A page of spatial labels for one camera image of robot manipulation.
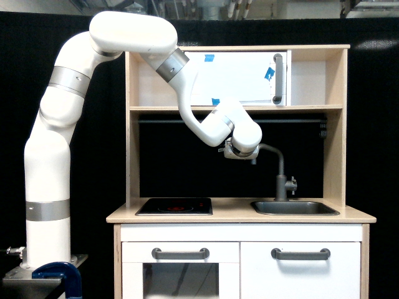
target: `wooden countertop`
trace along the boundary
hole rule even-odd
[[[317,201],[340,212],[336,216],[271,216],[257,213],[253,201],[272,201],[271,198],[212,197],[212,216],[136,216],[148,200],[134,198],[133,205],[123,205],[107,217],[108,223],[374,223],[377,219],[352,207],[339,207],[325,199],[307,198],[298,201]]]

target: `sink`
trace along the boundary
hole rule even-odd
[[[339,215],[338,211],[314,201],[254,201],[251,205],[257,213],[265,215]]]

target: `oven window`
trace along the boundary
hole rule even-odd
[[[218,263],[144,263],[144,299],[219,298]]]

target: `cabinet handle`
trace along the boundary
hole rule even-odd
[[[157,260],[204,260],[209,257],[209,250],[202,248],[199,252],[162,252],[154,248],[151,254]]]
[[[275,248],[271,252],[272,258],[277,260],[328,260],[331,252],[323,248],[320,252],[281,252]]]
[[[284,69],[281,54],[276,54],[273,59],[276,62],[276,95],[273,97],[273,103],[277,105],[282,100],[282,73]]]

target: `stovetop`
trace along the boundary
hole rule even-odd
[[[150,198],[136,216],[209,216],[211,199],[207,197],[161,197]]]

